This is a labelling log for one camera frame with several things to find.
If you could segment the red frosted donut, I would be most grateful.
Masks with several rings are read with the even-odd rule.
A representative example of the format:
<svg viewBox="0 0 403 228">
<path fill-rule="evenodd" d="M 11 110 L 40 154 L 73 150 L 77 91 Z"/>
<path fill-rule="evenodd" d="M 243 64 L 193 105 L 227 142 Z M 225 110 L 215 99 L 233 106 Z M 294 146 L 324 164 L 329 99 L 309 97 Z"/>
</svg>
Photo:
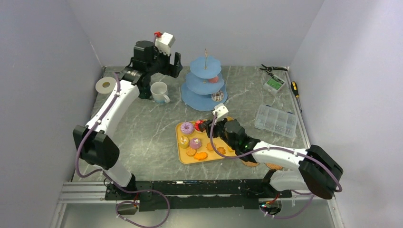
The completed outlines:
<svg viewBox="0 0 403 228">
<path fill-rule="evenodd" d="M 197 121 L 195 121 L 195 123 L 194 123 L 194 130 L 196 131 L 196 132 L 198 132 L 198 133 L 202 133 L 203 131 L 202 130 L 200 130 L 200 125 L 202 124 L 204 122 L 204 120 L 197 120 Z"/>
</svg>

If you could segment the purple sprinkled donut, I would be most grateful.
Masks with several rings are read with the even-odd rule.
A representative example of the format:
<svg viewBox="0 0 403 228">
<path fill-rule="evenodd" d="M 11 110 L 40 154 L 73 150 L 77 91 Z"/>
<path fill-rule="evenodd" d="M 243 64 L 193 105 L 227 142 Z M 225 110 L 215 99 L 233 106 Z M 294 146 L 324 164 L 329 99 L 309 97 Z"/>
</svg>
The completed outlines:
<svg viewBox="0 0 403 228">
<path fill-rule="evenodd" d="M 184 135 L 190 135 L 194 132 L 194 125 L 191 122 L 183 122 L 180 125 L 180 131 Z"/>
</svg>

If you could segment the white and blue mug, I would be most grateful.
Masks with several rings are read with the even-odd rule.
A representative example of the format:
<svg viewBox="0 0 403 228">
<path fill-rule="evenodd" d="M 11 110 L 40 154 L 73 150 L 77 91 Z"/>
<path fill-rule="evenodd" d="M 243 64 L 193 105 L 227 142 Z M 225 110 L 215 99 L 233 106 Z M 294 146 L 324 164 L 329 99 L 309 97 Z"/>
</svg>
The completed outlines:
<svg viewBox="0 0 403 228">
<path fill-rule="evenodd" d="M 168 86 L 164 82 L 155 82 L 151 85 L 150 91 L 156 103 L 169 103 L 171 100 L 168 96 Z"/>
</svg>

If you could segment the yellow cupcake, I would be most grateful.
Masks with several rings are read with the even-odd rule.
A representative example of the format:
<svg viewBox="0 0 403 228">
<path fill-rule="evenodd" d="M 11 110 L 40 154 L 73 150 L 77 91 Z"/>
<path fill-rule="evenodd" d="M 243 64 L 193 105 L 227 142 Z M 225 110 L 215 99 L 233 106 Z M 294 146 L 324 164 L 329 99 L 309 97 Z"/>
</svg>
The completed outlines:
<svg viewBox="0 0 403 228">
<path fill-rule="evenodd" d="M 180 148 L 186 149 L 189 147 L 190 141 L 189 138 L 182 135 L 178 140 L 178 145 Z"/>
</svg>

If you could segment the blue three-tier cake stand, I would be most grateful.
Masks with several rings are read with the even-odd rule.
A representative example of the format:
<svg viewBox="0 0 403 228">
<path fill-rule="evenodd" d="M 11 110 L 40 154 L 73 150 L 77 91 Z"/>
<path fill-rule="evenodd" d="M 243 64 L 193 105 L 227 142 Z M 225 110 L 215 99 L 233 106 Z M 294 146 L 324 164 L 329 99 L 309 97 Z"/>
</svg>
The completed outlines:
<svg viewBox="0 0 403 228">
<path fill-rule="evenodd" d="M 221 73 L 221 62 L 211 56 L 207 50 L 203 56 L 190 63 L 190 71 L 181 86 L 181 98 L 186 105 L 197 111 L 212 111 L 216 105 L 228 98 L 226 85 Z M 210 83 L 208 79 L 219 77 L 217 83 Z M 221 90 L 225 97 L 221 102 L 211 99 L 211 94 Z"/>
</svg>

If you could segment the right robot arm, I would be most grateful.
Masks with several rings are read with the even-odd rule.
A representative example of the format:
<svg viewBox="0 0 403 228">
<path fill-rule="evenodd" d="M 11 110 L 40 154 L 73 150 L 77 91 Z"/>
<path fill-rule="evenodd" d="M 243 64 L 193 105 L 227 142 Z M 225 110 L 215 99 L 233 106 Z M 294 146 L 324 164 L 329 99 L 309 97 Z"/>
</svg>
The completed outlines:
<svg viewBox="0 0 403 228">
<path fill-rule="evenodd" d="M 244 162 L 270 163 L 283 171 L 270 170 L 262 179 L 262 192 L 274 197 L 284 190 L 308 190 L 325 200 L 343 190 L 342 167 L 320 146 L 305 149 L 276 146 L 250 137 L 237 120 L 207 120 L 199 126 L 210 140 L 222 139 L 235 151 L 234 159 Z"/>
</svg>

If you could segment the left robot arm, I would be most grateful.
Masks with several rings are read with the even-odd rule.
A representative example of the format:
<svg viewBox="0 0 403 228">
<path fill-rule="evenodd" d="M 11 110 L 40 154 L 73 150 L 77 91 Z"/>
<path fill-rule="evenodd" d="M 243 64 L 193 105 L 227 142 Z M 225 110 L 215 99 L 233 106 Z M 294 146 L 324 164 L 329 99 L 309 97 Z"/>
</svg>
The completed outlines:
<svg viewBox="0 0 403 228">
<path fill-rule="evenodd" d="M 178 77 L 182 70 L 181 54 L 176 52 L 174 63 L 170 64 L 173 43 L 173 38 L 136 42 L 129 64 L 112 78 L 115 86 L 103 106 L 84 126 L 74 128 L 75 170 L 80 178 L 101 171 L 118 187 L 122 198 L 129 200 L 136 195 L 135 176 L 119 161 L 120 150 L 112 137 L 132 102 L 150 98 L 151 76 L 160 73 Z"/>
</svg>

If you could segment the orange flower cookie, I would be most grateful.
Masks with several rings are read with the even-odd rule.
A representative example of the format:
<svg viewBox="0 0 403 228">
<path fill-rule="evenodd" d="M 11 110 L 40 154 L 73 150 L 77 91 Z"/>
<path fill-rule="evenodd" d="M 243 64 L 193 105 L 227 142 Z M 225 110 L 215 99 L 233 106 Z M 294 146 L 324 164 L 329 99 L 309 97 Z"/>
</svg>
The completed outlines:
<svg viewBox="0 0 403 228">
<path fill-rule="evenodd" d="M 214 151 L 215 143 L 207 143 L 206 149 L 210 152 Z"/>
</svg>

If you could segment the yellow serving tray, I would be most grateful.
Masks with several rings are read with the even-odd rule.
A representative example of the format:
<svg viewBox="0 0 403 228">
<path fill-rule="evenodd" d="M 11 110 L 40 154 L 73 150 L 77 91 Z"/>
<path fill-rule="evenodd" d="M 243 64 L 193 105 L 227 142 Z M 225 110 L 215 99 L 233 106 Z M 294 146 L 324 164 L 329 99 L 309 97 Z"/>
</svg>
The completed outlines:
<svg viewBox="0 0 403 228">
<path fill-rule="evenodd" d="M 181 133 L 180 131 L 180 125 L 182 123 L 178 123 L 175 130 L 176 130 L 176 139 L 177 139 L 177 144 L 178 144 L 178 140 L 179 138 L 184 135 Z M 210 139 L 207 137 L 206 133 L 198 133 L 198 132 L 193 132 L 192 134 L 190 134 L 189 136 L 184 135 L 186 137 L 188 137 L 189 139 L 192 139 L 194 137 L 196 138 L 200 138 L 201 142 L 202 142 L 202 147 L 200 149 L 197 149 L 197 152 L 206 152 L 208 154 L 208 158 L 205 160 L 201 160 L 198 161 L 197 159 L 194 159 L 194 157 L 190 157 L 188 155 L 186 155 L 185 153 L 185 149 L 180 148 L 178 145 L 178 156 L 179 156 L 179 161 L 183 164 L 192 164 L 192 163 L 200 163 L 200 162 L 209 162 L 209 161 L 214 161 L 214 160 L 220 160 L 220 159 L 224 159 L 223 157 L 219 156 L 216 152 L 212 151 L 208 151 L 206 149 L 207 143 L 210 143 Z M 214 138 L 213 142 L 215 143 L 216 149 L 219 147 L 223 147 L 226 149 L 226 156 L 235 156 L 235 151 L 233 151 L 223 140 L 221 140 L 220 138 Z"/>
</svg>

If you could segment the orange striped round cookie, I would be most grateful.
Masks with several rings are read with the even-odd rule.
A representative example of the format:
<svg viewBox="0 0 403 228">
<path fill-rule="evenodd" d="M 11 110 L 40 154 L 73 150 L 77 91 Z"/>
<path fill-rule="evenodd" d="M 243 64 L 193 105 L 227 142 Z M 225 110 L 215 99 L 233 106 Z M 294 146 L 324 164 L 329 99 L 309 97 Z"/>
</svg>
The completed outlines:
<svg viewBox="0 0 403 228">
<path fill-rule="evenodd" d="M 226 154 L 226 149 L 223 148 L 223 147 L 217 148 L 217 151 L 218 151 L 218 153 L 221 154 L 221 155 L 225 155 L 225 154 Z"/>
</svg>

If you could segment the orange fish cookie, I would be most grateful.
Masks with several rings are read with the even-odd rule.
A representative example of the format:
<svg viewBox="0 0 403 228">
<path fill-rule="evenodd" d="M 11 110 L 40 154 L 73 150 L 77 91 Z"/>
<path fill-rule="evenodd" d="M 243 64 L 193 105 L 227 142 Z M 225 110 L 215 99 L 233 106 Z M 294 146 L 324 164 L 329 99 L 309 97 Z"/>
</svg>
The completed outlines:
<svg viewBox="0 0 403 228">
<path fill-rule="evenodd" d="M 206 152 L 196 152 L 193 157 L 194 157 L 194 159 L 201 161 L 201 160 L 207 159 L 208 154 Z"/>
</svg>

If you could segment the dark green mug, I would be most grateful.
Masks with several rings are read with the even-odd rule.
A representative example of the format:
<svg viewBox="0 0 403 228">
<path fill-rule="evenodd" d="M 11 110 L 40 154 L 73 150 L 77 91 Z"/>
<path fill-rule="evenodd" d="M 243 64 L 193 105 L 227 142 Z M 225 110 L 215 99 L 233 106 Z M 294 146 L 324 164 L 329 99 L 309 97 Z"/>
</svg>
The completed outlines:
<svg viewBox="0 0 403 228">
<path fill-rule="evenodd" d="M 140 99 L 150 99 L 152 97 L 152 93 L 150 90 L 143 90 L 139 94 Z"/>
</svg>

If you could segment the left woven rattan coaster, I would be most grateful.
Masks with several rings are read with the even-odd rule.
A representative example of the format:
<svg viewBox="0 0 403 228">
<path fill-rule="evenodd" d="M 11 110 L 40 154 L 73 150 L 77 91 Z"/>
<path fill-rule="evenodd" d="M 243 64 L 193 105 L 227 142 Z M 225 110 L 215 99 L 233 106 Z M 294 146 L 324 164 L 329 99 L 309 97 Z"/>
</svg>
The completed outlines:
<svg viewBox="0 0 403 228">
<path fill-rule="evenodd" d="M 256 167 L 256 166 L 259 165 L 259 163 L 254 163 L 254 162 L 250 162 L 250 161 L 243 161 L 243 160 L 241 160 L 241 161 L 247 167 Z"/>
</svg>

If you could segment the black pliers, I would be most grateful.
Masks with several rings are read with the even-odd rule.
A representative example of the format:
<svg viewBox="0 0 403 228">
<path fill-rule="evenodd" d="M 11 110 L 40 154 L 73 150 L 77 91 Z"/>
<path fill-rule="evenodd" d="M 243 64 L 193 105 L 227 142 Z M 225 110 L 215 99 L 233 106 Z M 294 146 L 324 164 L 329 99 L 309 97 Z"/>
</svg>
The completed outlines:
<svg viewBox="0 0 403 228">
<path fill-rule="evenodd" d="M 266 72 L 268 75 L 273 75 L 273 71 L 288 71 L 286 67 L 279 67 L 279 66 L 266 66 L 264 64 L 261 64 L 261 67 L 259 70 L 262 70 Z"/>
</svg>

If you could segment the yellow black screwdriver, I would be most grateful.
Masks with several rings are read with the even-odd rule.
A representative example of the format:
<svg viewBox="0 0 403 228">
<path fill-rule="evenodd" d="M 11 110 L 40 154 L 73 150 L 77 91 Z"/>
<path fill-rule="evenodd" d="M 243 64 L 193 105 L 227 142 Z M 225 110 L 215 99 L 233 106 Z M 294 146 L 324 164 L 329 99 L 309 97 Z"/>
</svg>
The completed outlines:
<svg viewBox="0 0 403 228">
<path fill-rule="evenodd" d="M 291 82 L 291 90 L 292 90 L 292 93 L 293 93 L 294 97 L 296 98 L 297 105 L 298 105 L 298 108 L 299 108 L 300 112 L 303 113 L 302 106 L 301 106 L 300 99 L 299 99 L 298 86 L 297 86 L 297 83 L 295 81 Z"/>
</svg>

